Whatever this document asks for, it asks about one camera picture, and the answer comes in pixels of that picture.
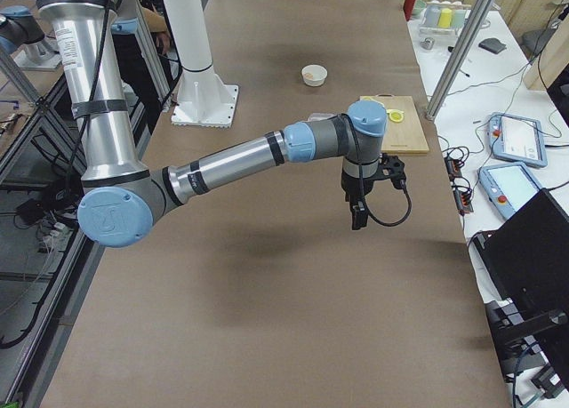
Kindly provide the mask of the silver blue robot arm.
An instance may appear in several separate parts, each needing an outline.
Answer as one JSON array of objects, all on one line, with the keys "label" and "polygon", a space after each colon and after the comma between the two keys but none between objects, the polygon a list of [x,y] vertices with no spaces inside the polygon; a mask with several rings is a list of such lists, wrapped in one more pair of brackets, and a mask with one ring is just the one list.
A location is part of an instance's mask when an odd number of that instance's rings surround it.
[{"label": "silver blue robot arm", "polygon": [[353,228],[363,226],[363,200],[386,176],[381,151],[385,108],[357,101],[344,114],[298,122],[278,132],[151,171],[136,153],[111,26],[134,23],[137,0],[36,0],[56,35],[72,114],[86,158],[80,228],[94,242],[124,247],[143,239],[168,212],[191,197],[287,162],[341,157],[341,185]]}]

